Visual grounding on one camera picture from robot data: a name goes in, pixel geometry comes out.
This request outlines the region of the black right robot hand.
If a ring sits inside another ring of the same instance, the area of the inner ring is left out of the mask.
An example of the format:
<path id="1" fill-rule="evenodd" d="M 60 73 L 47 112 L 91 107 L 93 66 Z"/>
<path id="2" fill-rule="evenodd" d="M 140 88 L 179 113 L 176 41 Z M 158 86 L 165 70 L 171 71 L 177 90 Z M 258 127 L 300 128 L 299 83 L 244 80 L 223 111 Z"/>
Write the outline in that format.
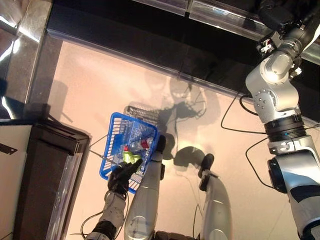
<path id="1" fill-rule="evenodd" d="M 258 5 L 259 20 L 269 29 L 278 30 L 294 22 L 294 16 L 281 0 L 261 0 Z"/>

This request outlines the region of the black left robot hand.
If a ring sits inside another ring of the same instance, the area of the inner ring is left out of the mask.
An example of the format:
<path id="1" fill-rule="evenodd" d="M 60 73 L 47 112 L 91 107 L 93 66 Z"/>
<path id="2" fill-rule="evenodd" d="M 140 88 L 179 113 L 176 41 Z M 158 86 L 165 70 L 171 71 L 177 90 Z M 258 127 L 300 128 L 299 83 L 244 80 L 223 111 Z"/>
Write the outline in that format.
<path id="1" fill-rule="evenodd" d="M 108 190 L 125 196 L 129 189 L 129 180 L 137 172 L 143 160 L 140 158 L 135 163 L 122 162 L 108 177 Z"/>

